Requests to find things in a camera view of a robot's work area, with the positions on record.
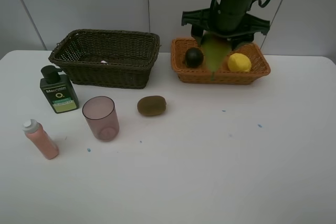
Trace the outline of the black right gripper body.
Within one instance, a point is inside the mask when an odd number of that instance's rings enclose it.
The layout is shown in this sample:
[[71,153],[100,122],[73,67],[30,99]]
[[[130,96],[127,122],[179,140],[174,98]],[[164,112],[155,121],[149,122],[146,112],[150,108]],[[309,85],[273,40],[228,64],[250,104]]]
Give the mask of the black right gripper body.
[[263,5],[261,0],[211,0],[206,9],[184,11],[181,25],[206,26],[212,32],[223,38],[267,34],[270,21],[249,14],[254,2]]

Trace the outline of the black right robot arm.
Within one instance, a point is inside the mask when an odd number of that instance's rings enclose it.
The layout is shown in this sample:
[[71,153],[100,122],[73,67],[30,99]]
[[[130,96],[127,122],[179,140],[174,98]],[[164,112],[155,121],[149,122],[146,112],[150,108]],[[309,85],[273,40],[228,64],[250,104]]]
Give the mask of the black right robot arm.
[[253,2],[261,0],[211,0],[210,8],[182,13],[181,25],[192,25],[191,36],[200,46],[204,33],[223,38],[236,49],[254,41],[254,34],[268,34],[270,21],[248,14]]

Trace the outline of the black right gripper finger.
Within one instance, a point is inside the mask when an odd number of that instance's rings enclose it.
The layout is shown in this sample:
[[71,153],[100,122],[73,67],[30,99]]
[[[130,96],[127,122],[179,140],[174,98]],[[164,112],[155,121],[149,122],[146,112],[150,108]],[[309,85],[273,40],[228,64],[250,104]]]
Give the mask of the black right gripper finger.
[[205,26],[192,26],[191,28],[191,36],[196,40],[197,44],[201,46],[205,40],[207,35],[207,27]]
[[239,47],[249,44],[254,41],[254,36],[237,36],[230,40],[232,50],[236,50]]

